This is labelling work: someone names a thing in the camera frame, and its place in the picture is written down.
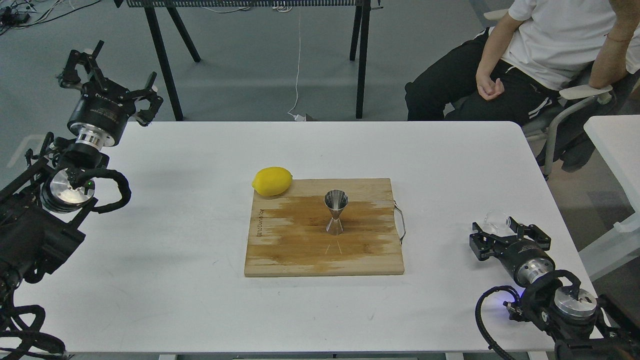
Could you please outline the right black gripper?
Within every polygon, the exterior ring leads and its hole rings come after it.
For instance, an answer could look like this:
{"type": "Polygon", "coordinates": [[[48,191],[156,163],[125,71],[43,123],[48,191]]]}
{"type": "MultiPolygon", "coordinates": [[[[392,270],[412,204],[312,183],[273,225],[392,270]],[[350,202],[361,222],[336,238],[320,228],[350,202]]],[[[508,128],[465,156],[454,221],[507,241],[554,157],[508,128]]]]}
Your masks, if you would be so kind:
{"type": "Polygon", "coordinates": [[[514,282],[526,288],[537,278],[555,271],[555,262],[546,253],[552,239],[535,224],[524,225],[511,216],[508,220],[509,228],[515,234],[504,236],[485,232],[473,222],[469,245],[480,261],[497,257],[514,282]]]}

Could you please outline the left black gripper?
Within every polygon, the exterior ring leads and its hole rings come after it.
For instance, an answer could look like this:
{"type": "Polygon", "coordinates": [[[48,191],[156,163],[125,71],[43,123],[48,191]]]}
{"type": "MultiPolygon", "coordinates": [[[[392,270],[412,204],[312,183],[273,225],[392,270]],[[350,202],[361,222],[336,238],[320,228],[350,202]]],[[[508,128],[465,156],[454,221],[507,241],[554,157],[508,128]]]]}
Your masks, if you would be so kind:
{"type": "Polygon", "coordinates": [[[105,41],[101,39],[90,54],[71,50],[66,65],[56,77],[61,88],[80,91],[80,100],[67,122],[67,128],[76,136],[75,143],[91,147],[118,145],[130,117],[140,126],[148,126],[163,104],[162,96],[154,87],[155,71],[151,72],[142,89],[128,91],[112,83],[106,91],[106,78],[96,62],[103,45],[105,41]],[[78,66],[82,66],[88,75],[85,83],[78,74],[78,66]],[[148,107],[138,109],[139,102],[146,102],[148,107]]]}

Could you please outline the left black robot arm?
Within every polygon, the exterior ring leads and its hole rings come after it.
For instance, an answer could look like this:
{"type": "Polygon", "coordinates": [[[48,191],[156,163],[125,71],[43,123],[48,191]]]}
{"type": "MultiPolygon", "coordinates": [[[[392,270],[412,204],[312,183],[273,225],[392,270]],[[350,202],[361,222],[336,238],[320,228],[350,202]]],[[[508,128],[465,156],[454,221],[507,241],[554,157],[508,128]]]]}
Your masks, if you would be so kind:
{"type": "Polygon", "coordinates": [[[130,183],[108,168],[102,149],[119,144],[131,117],[150,125],[163,104],[153,87],[155,72],[136,90],[105,77],[97,64],[103,44],[91,53],[71,50],[58,75],[61,88],[81,93],[67,123],[73,137],[48,132],[39,152],[25,153],[26,170],[1,191],[1,337],[20,341],[3,348],[7,360],[69,358],[61,339],[41,331],[44,308],[15,305],[15,291],[71,257],[86,237],[79,227],[89,213],[106,214],[130,202],[130,183]]]}

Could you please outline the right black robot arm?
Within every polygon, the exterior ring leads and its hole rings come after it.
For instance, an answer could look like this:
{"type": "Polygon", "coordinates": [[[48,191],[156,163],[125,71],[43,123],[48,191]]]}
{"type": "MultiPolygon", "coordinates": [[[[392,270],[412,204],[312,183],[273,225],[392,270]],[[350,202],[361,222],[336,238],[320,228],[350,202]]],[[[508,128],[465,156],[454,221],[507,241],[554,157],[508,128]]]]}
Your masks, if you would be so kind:
{"type": "Polygon", "coordinates": [[[490,335],[482,319],[484,300],[505,291],[513,301],[503,305],[509,318],[531,322],[554,341],[558,360],[637,360],[639,358],[639,324],[615,301],[594,296],[582,288],[581,281],[566,269],[556,269],[547,254],[551,237],[537,225],[524,225],[507,217],[503,225],[484,230],[471,225],[470,248],[475,257],[485,261],[498,259],[514,282],[523,288],[519,293],[510,285],[498,285],[480,296],[474,310],[478,330],[490,350],[505,360],[513,358],[490,335]]]}

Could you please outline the person right hand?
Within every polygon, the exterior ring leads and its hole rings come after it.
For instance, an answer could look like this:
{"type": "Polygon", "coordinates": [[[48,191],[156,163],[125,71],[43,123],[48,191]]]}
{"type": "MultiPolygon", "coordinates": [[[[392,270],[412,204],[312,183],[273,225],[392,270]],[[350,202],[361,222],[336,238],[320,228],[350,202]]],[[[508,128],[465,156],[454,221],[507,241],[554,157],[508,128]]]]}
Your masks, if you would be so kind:
{"type": "Polygon", "coordinates": [[[477,73],[475,76],[478,94],[485,101],[493,101],[505,93],[505,85],[500,78],[493,80],[490,75],[477,73]]]}

